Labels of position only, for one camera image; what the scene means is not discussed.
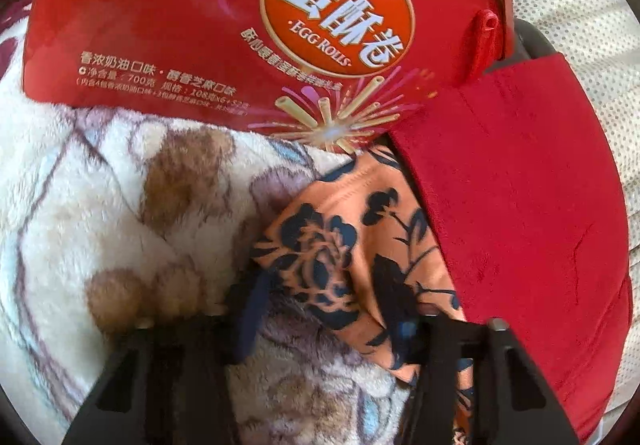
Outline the floral plush blanket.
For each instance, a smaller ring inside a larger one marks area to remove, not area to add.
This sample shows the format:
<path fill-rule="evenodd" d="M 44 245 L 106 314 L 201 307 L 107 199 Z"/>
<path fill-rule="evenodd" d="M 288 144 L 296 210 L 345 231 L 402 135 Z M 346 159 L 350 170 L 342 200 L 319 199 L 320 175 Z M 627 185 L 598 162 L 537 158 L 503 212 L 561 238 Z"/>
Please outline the floral plush blanket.
<path fill-rule="evenodd" d="M 22 89 L 32 2 L 1 17 L 1 385 L 57 444 L 111 351 L 147 316 L 213 309 L 264 227 L 341 156 Z M 247 444 L 389 444 L 408 392 L 276 299 L 230 373 Z"/>

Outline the red egg roll box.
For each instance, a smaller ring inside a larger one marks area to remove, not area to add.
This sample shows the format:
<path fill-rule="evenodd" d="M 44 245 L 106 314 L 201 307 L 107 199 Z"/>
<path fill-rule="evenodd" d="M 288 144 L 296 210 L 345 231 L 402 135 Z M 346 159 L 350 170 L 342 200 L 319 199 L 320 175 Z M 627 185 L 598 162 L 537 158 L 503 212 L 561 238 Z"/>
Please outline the red egg roll box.
<path fill-rule="evenodd" d="M 513 51 L 512 0 L 34 0 L 23 89 L 352 153 Z"/>

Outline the red blanket on sofa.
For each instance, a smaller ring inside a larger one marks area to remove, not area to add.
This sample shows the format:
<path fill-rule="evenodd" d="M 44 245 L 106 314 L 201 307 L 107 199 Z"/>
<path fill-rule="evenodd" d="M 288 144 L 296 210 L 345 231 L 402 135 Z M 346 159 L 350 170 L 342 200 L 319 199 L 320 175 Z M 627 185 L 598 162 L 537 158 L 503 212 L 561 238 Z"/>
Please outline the red blanket on sofa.
<path fill-rule="evenodd" d="M 628 225 L 610 146 L 565 57 L 442 92 L 390 139 L 465 317 L 507 321 L 588 439 L 632 320 Z"/>

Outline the beige dotted curtain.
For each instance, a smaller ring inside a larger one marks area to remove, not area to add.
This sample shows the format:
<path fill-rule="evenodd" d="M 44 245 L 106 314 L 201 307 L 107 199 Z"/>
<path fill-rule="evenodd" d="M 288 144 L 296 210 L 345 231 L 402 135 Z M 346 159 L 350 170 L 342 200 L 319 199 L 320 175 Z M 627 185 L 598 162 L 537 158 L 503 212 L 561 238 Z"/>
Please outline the beige dotted curtain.
<path fill-rule="evenodd" d="M 513 0 L 563 53 L 602 124 L 623 184 L 629 276 L 639 287 L 639 22 L 626 0 Z"/>

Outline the orange floral cloth garment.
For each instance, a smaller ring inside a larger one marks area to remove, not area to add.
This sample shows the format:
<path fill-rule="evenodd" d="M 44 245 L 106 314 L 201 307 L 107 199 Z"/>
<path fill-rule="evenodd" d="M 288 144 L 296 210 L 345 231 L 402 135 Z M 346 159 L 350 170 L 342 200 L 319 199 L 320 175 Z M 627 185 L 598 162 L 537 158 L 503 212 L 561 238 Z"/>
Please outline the orange floral cloth garment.
<path fill-rule="evenodd" d="M 311 183 L 252 263 L 322 327 L 293 328 L 305 364 L 270 389 L 285 444 L 388 444 L 418 379 L 406 347 L 422 309 L 464 312 L 431 223 L 393 152 L 375 146 Z"/>

